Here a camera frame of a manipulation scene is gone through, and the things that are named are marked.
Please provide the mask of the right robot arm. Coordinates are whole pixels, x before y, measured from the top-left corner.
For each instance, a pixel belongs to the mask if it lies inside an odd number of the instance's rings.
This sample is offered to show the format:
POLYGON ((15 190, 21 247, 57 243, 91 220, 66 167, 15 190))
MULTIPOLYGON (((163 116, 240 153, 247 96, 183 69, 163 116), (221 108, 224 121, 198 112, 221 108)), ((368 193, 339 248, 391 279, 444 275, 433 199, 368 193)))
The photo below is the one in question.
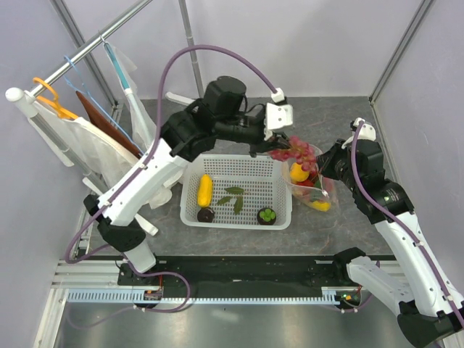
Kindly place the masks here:
POLYGON ((339 139, 316 159, 323 177, 351 191, 356 207, 389 245, 406 278, 401 283, 360 249, 351 248, 335 256, 335 282, 367 289, 390 309, 414 347, 427 347, 462 331, 463 295, 431 251, 405 190, 385 177, 380 144, 345 144, 339 139))

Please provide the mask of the red lychee bunch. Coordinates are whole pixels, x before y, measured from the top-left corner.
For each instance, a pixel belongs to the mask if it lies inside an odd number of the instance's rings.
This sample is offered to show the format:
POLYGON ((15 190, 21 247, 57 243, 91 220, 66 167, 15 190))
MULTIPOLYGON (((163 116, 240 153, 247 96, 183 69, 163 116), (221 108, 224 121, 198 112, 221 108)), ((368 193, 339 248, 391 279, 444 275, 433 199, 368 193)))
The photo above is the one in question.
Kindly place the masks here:
POLYGON ((301 183, 295 183, 294 195, 298 197, 310 197, 322 192, 320 177, 317 173, 310 173, 309 178, 301 183))

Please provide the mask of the orange fruit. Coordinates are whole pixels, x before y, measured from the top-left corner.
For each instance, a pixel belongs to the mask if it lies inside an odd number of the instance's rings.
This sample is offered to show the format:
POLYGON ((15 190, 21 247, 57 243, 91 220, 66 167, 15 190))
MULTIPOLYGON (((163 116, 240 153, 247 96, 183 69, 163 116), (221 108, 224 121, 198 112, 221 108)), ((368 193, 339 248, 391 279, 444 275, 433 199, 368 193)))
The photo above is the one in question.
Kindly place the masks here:
POLYGON ((309 178, 310 173, 304 171, 302 166, 295 162, 290 167, 289 175, 292 182, 301 183, 309 178))

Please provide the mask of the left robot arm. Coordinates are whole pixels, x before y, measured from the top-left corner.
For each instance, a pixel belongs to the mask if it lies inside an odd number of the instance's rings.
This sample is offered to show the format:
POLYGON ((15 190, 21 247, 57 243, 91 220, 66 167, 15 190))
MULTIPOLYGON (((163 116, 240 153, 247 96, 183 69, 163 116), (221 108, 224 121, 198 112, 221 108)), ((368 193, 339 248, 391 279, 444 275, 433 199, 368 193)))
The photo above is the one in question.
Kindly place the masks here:
POLYGON ((293 107, 282 90, 273 93, 270 102, 253 115, 240 109, 246 91, 233 77, 221 76, 210 82, 202 98, 169 116, 159 141, 116 185, 101 196, 90 194, 84 199, 102 238, 125 256, 143 285, 156 282, 160 273, 135 215, 168 180, 213 149, 217 140, 248 144, 253 157, 289 147, 281 129, 292 125, 293 107))

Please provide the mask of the yellow mango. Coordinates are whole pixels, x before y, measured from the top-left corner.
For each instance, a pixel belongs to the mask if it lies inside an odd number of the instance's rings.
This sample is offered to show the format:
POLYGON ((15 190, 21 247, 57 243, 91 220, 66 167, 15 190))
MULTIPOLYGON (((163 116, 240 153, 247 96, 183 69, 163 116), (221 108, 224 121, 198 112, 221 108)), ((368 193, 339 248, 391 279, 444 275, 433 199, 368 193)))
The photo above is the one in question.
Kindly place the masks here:
POLYGON ((331 203, 322 200, 316 200, 308 203, 308 206, 320 212, 327 212, 331 208, 331 203))
POLYGON ((209 175, 204 174, 199 181, 197 191, 197 204, 200 207, 208 207, 212 200, 213 182, 209 175))

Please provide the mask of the mangosteen with green calyx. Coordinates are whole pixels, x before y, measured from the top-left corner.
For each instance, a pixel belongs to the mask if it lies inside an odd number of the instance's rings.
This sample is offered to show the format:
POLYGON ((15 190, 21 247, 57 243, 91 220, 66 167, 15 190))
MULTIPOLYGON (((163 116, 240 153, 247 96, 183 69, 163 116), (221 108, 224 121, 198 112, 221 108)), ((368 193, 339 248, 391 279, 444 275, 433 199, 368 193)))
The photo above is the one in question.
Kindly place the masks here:
POLYGON ((270 207, 263 207, 257 212, 259 225, 273 225, 276 222, 276 212, 270 207))

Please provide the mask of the clear zip top bag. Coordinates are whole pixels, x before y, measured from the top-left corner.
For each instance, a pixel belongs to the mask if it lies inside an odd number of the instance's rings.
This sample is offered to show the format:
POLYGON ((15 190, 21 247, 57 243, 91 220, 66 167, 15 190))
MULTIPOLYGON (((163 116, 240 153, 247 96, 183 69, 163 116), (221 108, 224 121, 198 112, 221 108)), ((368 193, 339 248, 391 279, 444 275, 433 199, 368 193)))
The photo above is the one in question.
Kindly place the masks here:
POLYGON ((320 212, 334 212, 339 208, 339 199, 334 180, 326 178, 317 170, 310 172, 304 181, 291 177, 295 159, 281 164, 281 176, 291 195, 300 203, 320 212))

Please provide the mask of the purple grape bunch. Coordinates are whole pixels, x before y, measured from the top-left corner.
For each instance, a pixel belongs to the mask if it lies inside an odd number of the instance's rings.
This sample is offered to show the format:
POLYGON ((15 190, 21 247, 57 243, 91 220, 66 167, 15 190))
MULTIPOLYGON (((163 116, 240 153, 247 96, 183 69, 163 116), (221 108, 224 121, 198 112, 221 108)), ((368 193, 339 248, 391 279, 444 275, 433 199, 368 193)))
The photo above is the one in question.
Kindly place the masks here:
POLYGON ((274 149, 268 154, 273 160, 280 162, 294 160, 304 172, 317 170, 314 148, 297 136, 291 136, 288 139, 288 146, 285 149, 274 149))

